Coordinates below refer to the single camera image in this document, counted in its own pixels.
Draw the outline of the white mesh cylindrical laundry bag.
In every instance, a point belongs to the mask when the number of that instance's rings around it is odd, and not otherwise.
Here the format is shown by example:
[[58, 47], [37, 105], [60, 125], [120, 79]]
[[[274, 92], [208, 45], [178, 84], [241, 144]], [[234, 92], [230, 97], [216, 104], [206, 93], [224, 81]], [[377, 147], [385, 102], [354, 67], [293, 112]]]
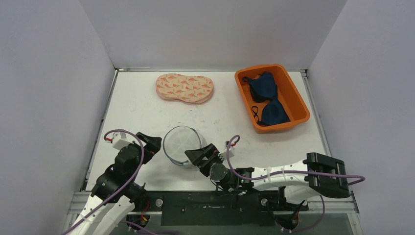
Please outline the white mesh cylindrical laundry bag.
[[198, 171], [184, 153], [207, 146], [206, 139], [194, 128], [180, 125], [169, 130], [162, 139], [162, 149], [170, 162], [187, 171]]

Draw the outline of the pink carrot-print laundry bag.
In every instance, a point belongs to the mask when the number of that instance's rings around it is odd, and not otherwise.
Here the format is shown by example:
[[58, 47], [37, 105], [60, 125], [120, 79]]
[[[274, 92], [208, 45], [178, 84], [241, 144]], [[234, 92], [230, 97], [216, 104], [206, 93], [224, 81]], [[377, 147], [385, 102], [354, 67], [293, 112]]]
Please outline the pink carrot-print laundry bag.
[[160, 98], [188, 104], [202, 104], [211, 98], [214, 91], [214, 83], [208, 77], [177, 73], [159, 76], [155, 86]]

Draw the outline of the navy blue bra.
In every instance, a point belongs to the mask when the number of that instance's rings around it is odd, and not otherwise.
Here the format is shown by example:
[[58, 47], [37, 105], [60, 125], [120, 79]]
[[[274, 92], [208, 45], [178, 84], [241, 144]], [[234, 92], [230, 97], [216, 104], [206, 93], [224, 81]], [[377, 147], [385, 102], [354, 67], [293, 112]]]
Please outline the navy blue bra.
[[272, 126], [290, 121], [278, 99], [277, 84], [271, 72], [265, 71], [255, 79], [245, 76], [242, 81], [248, 83], [251, 97], [255, 103], [266, 103], [260, 116], [258, 115], [259, 107], [255, 105], [251, 107], [258, 125]]

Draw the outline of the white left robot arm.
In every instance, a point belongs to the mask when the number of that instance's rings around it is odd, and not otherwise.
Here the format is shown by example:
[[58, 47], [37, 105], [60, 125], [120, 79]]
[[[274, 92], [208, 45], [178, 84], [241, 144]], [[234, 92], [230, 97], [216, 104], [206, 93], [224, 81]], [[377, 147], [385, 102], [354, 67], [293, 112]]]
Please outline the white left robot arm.
[[147, 210], [150, 200], [145, 186], [135, 183], [141, 167], [161, 149], [162, 138], [114, 129], [104, 141], [118, 150], [92, 188], [86, 204], [66, 235], [108, 235], [132, 211]]

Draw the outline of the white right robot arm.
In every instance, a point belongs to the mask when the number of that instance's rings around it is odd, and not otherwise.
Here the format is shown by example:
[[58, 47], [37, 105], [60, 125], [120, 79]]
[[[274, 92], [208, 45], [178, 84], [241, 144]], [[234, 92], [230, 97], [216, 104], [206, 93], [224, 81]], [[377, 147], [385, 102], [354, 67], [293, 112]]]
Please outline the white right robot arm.
[[279, 167], [233, 168], [234, 144], [219, 152], [213, 145], [186, 150], [185, 155], [199, 171], [227, 192], [260, 192], [277, 189], [277, 205], [289, 210], [314, 196], [347, 198], [349, 186], [343, 161], [319, 153], [308, 153], [306, 159]]

